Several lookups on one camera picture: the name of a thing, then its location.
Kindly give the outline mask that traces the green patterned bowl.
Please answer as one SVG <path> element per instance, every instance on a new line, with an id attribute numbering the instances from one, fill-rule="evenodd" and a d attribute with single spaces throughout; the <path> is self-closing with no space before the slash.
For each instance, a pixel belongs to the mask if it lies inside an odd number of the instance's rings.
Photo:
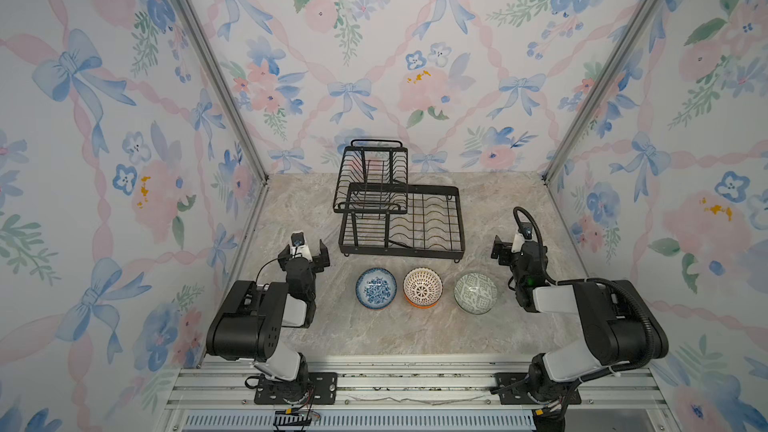
<path id="1" fill-rule="evenodd" d="M 470 272 L 462 275 L 454 287 L 454 299 L 467 313 L 483 315 L 496 304 L 498 289 L 493 280 L 481 273 Z"/>

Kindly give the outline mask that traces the blue floral bowl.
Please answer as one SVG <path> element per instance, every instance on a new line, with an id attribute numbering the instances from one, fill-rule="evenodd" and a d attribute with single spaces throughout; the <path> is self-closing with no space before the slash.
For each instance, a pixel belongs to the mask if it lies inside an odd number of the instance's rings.
<path id="1" fill-rule="evenodd" d="M 381 310 L 389 306 L 397 291 L 394 275 L 383 268 L 366 270 L 359 276 L 355 286 L 357 300 L 370 310 Z"/>

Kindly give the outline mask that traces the white brown lattice bowl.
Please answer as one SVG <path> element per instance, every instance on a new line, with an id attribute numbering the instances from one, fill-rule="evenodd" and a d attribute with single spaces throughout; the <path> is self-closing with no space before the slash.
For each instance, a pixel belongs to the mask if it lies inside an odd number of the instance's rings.
<path id="1" fill-rule="evenodd" d="M 415 268 L 408 272 L 403 280 L 406 300 L 420 309 L 431 308 L 437 304 L 443 293 L 440 276 L 429 268 Z"/>

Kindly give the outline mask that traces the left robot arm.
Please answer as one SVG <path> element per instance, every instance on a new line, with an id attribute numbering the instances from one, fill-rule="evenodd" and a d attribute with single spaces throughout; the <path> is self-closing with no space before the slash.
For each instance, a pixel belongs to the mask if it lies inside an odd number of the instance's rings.
<path id="1" fill-rule="evenodd" d="M 313 392 L 303 354 L 280 339 L 285 328 L 308 328 L 316 313 L 316 278 L 330 266 L 328 248 L 311 252 L 304 234 L 291 235 L 276 258 L 285 280 L 234 282 L 206 335 L 206 353 L 227 361 L 249 360 L 258 371 L 257 403 L 306 401 Z"/>

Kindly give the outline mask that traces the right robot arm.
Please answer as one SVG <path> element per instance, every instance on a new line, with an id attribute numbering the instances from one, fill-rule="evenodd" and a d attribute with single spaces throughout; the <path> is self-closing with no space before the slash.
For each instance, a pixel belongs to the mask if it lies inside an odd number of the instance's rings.
<path id="1" fill-rule="evenodd" d="M 559 350 L 534 356 L 525 377 L 508 384 L 498 378 L 494 395 L 565 404 L 583 383 L 643 368 L 668 354 L 663 327 L 631 282 L 550 279 L 547 247 L 520 233 L 511 242 L 495 237 L 491 257 L 510 269 L 508 286 L 524 311 L 574 315 L 582 333 Z"/>

